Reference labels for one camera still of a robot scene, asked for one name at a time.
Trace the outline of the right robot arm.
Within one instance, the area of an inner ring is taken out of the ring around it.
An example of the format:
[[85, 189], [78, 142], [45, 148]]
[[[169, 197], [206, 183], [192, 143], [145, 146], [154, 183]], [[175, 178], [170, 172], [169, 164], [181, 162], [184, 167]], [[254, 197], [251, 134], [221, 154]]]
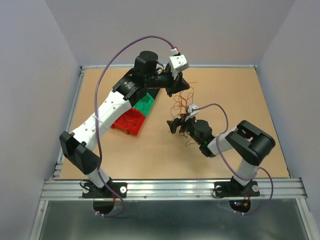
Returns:
[[235, 150], [241, 156], [237, 170], [232, 170], [232, 178], [214, 187], [213, 195], [216, 198], [244, 197], [247, 192], [251, 193], [251, 184], [258, 167], [276, 145], [272, 136], [246, 120], [217, 136], [213, 135], [207, 121], [197, 120], [195, 117], [177, 117], [168, 120], [167, 124], [172, 134], [177, 131], [180, 134], [188, 134], [206, 157], [221, 156], [229, 150]]

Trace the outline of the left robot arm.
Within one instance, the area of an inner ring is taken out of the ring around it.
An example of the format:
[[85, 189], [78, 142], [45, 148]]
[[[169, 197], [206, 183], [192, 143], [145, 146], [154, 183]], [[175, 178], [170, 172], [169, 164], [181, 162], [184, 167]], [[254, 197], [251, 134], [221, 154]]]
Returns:
[[158, 55], [142, 51], [134, 66], [112, 87], [101, 105], [94, 105], [94, 113], [72, 132], [64, 131], [60, 137], [62, 153], [93, 184], [100, 197], [111, 193], [111, 178], [100, 169], [102, 156], [96, 155], [100, 138], [125, 112], [142, 99], [149, 89], [165, 89], [168, 96], [189, 89], [182, 72], [189, 68], [187, 58], [176, 48], [171, 50], [168, 64], [159, 71]]

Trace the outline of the black plastic bin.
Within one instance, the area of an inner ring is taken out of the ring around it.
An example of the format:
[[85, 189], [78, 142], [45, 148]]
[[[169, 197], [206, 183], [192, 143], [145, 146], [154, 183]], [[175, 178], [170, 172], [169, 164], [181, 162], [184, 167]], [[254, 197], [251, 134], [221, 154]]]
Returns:
[[152, 105], [155, 103], [156, 98], [157, 98], [160, 90], [161, 90], [160, 88], [154, 88], [154, 89], [149, 89], [149, 90], [148, 90], [148, 93], [149, 93], [150, 96], [153, 98], [153, 103], [152, 103]]

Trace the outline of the green plastic bin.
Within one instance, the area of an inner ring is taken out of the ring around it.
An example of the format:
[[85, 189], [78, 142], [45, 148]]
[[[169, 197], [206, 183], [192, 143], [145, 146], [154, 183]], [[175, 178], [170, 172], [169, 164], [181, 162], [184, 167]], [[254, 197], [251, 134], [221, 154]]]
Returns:
[[132, 108], [140, 111], [144, 116], [150, 113], [150, 110], [155, 102], [155, 99], [147, 92]]

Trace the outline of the red plastic bin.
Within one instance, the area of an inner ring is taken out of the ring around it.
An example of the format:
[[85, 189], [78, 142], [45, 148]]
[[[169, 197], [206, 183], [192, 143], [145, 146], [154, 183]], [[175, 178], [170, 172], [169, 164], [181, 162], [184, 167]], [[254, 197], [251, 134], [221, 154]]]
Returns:
[[123, 131], [127, 135], [137, 136], [145, 119], [146, 116], [138, 109], [130, 108], [111, 125], [111, 128]]

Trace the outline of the aluminium mounting rail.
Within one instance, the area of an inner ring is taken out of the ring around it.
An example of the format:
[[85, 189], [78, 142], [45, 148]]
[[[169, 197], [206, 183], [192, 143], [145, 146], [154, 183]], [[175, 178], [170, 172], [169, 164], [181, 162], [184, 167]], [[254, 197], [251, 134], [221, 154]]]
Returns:
[[[125, 201], [206, 201], [223, 179], [126, 180]], [[303, 181], [299, 178], [274, 178], [273, 199], [306, 199]], [[78, 180], [50, 180], [42, 187], [42, 201], [89, 201], [84, 198]]]

